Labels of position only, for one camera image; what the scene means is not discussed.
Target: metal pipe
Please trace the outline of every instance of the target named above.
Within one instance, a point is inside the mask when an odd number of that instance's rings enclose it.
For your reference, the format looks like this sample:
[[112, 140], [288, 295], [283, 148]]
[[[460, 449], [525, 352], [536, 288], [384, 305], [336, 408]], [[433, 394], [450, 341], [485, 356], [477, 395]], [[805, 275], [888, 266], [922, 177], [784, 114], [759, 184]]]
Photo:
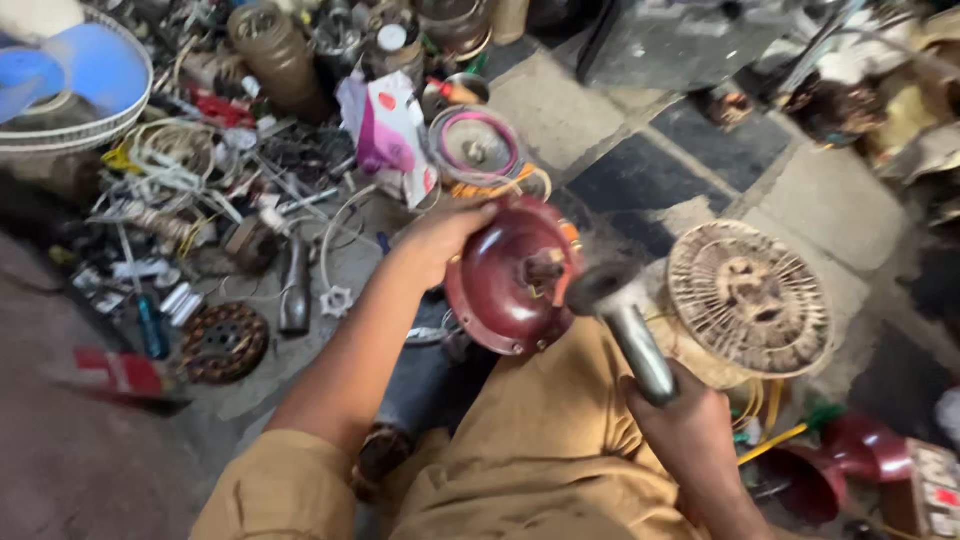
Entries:
[[666, 358], [657, 346], [636, 305], [638, 268], [632, 264], [596, 266], [577, 278], [566, 291], [566, 303], [577, 315], [594, 316], [613, 334], [637, 385], [650, 405], [663, 408], [677, 397], [677, 385]]
[[599, 313], [613, 333], [650, 405], [663, 407], [676, 396], [673, 373], [636, 305]]

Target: person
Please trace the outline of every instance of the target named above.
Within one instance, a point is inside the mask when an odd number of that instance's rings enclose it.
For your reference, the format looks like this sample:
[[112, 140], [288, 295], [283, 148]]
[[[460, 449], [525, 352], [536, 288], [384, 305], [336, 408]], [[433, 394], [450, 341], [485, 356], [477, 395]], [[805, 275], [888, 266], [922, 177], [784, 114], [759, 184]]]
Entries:
[[[350, 470], [420, 297], [495, 212], [437, 211], [412, 226], [224, 471], [194, 540], [353, 537]], [[672, 366], [679, 397], [653, 407], [588, 318], [539, 355], [501, 358], [455, 436], [428, 432], [392, 473], [407, 480], [390, 538], [772, 538], [737, 472], [726, 396]]]

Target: blue screwdriver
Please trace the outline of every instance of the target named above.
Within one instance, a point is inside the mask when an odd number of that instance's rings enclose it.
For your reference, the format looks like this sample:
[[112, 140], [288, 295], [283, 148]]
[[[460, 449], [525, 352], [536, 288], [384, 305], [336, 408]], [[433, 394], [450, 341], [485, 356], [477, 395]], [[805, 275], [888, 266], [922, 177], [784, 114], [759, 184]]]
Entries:
[[127, 264], [130, 266], [130, 272], [133, 276], [133, 288], [136, 290], [136, 310], [138, 313], [137, 322], [140, 324], [140, 331], [143, 333], [143, 346], [147, 349], [147, 356], [157, 360], [166, 358], [170, 354], [170, 345], [163, 334], [160, 333], [160, 319], [156, 315], [154, 303], [150, 297], [143, 294], [143, 283], [140, 282], [140, 275], [136, 273], [136, 267], [133, 261], [133, 251], [130, 249], [130, 241], [127, 239], [127, 231], [123, 225], [117, 224], [117, 231], [120, 232], [120, 243], [123, 244], [123, 253], [127, 257]]

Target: concrete floor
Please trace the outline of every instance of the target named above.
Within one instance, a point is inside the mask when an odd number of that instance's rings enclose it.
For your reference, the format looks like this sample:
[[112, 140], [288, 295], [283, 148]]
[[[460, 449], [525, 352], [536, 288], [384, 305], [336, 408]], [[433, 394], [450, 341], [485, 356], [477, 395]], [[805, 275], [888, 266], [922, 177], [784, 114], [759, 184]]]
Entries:
[[[729, 136], [692, 124], [692, 133], [703, 136], [680, 133], [684, 122], [695, 120], [682, 107], [670, 107], [680, 96], [584, 89], [563, 70], [564, 48], [547, 51], [525, 38], [492, 54], [492, 106], [516, 123], [534, 160], [553, 177], [552, 201], [583, 229], [588, 253], [653, 261], [678, 235], [716, 217], [743, 219], [785, 240], [823, 280], [837, 329], [832, 363], [796, 387], [849, 401], [907, 434], [936, 439], [925, 407], [960, 373], [960, 355], [899, 284], [917, 277], [920, 253], [934, 241], [914, 225], [921, 217], [917, 209], [905, 209], [851, 151], [819, 150], [776, 116], [757, 117]], [[623, 165], [637, 153], [639, 163]], [[628, 172], [611, 174], [616, 166]], [[614, 181], [617, 188], [647, 190], [626, 209], [584, 199], [592, 188], [611, 192], [613, 184], [606, 183]], [[396, 223], [367, 227], [368, 236], [396, 229]], [[6, 267], [36, 275], [22, 252], [0, 239]], [[358, 290], [380, 258], [368, 246], [350, 246], [333, 258], [333, 281]], [[265, 282], [258, 294], [277, 287]], [[0, 331], [12, 344], [0, 366], [4, 538], [184, 537], [223, 467], [259, 434], [335, 328], [314, 317], [310, 336], [279, 340], [249, 378], [193, 388], [194, 404], [160, 421], [46, 383], [39, 366], [69, 362], [75, 345], [99, 340], [64, 300], [26, 296], [2, 283], [0, 295]], [[276, 312], [270, 303], [255, 306]], [[448, 371], [442, 362], [429, 369], [416, 362], [423, 360], [402, 359], [402, 366], [414, 367], [398, 368], [388, 390], [381, 414], [392, 420], [409, 421], [402, 405], [411, 401], [404, 397], [414, 386], [435, 388], [411, 384], [411, 373], [442, 378]], [[795, 392], [794, 399], [802, 396]], [[898, 415], [898, 408], [912, 417]]]
[[[2, 267], [55, 285], [0, 235]], [[43, 375], [103, 342], [73, 305], [0, 282], [0, 536], [9, 540], [186, 538], [204, 493], [163, 420], [81, 397]]]

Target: pile of junk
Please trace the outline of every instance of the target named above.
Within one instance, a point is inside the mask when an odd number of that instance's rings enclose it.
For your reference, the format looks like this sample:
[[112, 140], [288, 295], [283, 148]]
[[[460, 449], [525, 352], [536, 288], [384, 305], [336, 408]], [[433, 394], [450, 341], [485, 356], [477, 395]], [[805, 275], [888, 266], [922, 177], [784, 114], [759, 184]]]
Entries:
[[[758, 500], [810, 524], [842, 510], [869, 519], [850, 511], [850, 477], [878, 486], [879, 528], [954, 537], [953, 452], [823, 401], [787, 406], [801, 400], [787, 382], [822, 370], [833, 346], [827, 293], [789, 246], [720, 220], [659, 265], [585, 272], [579, 232], [547, 204], [549, 175], [487, 107], [483, 78], [528, 10], [554, 24], [581, 4], [5, 2], [0, 223], [65, 279], [0, 279], [68, 296], [108, 336], [112, 353], [76, 353], [78, 369], [108, 374], [86, 391], [178, 410], [193, 385], [249, 376], [278, 340], [309, 339], [320, 319], [332, 329], [363, 284], [330, 276], [352, 250], [382, 257], [442, 199], [495, 200], [492, 225], [447, 267], [449, 310], [409, 344], [465, 338], [530, 355], [575, 316], [598, 317], [651, 401], [676, 397], [665, 356], [730, 393]], [[726, 128], [754, 107], [782, 110], [902, 184], [960, 165], [957, 9], [608, 0], [592, 11], [575, 66], [584, 85], [686, 92]]]
[[240, 4], [0, 8], [3, 224], [155, 361], [146, 396], [243, 379], [311, 311], [335, 325], [362, 282], [332, 259], [382, 257], [444, 196], [551, 191], [485, 107], [485, 49], [523, 36], [509, 2]]

